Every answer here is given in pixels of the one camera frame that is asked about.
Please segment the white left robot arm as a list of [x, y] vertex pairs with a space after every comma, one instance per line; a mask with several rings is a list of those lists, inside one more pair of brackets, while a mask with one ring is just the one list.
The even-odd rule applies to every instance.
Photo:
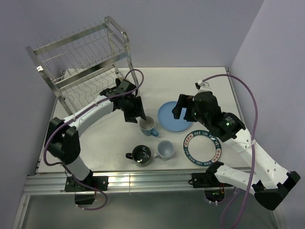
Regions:
[[142, 99], [135, 92], [138, 87], [123, 79], [113, 88], [106, 88], [87, 106], [64, 119], [51, 119], [45, 140], [44, 152], [59, 159], [81, 190], [96, 190], [97, 180], [83, 162], [80, 136], [99, 119], [121, 110], [124, 120], [136, 123], [137, 117], [146, 119]]

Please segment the black bowl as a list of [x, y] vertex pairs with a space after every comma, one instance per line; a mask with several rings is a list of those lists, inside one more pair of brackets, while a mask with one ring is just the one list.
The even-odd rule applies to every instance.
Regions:
[[127, 84], [127, 81], [122, 77], [118, 77], [115, 79], [115, 83], [117, 87], [124, 87]]

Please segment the white mug blue handle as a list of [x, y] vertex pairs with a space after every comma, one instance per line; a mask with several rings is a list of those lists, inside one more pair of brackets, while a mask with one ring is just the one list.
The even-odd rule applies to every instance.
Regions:
[[155, 129], [155, 121], [150, 116], [146, 116], [146, 120], [141, 118], [139, 120], [139, 127], [140, 127], [141, 132], [145, 136], [151, 136], [151, 135], [154, 137], [159, 136], [159, 132]]

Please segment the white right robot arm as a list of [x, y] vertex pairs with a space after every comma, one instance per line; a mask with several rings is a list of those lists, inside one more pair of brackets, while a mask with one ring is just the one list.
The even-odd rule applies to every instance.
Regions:
[[209, 136], [229, 146], [253, 169], [252, 173], [246, 173], [216, 161], [200, 177], [192, 177], [193, 187], [228, 184], [248, 191], [264, 208], [275, 210], [298, 183], [300, 175], [275, 162], [252, 139], [252, 134], [236, 115], [221, 110], [212, 92], [195, 96], [181, 94], [172, 110], [174, 119], [180, 118], [184, 108], [184, 120], [202, 124]]

